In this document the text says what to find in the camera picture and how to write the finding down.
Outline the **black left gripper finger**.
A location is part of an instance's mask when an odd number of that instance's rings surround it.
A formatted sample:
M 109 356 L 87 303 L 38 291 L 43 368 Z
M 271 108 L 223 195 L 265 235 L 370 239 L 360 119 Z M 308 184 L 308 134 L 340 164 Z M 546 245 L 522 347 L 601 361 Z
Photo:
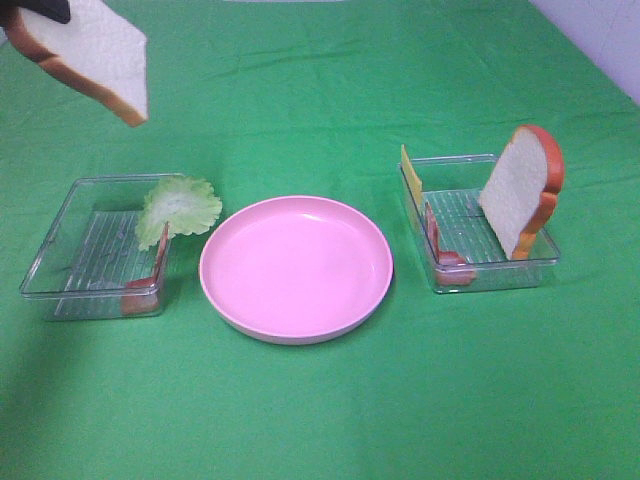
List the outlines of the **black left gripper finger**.
M 60 24 L 68 24 L 71 20 L 70 5 L 67 0 L 15 0 L 14 5 Z

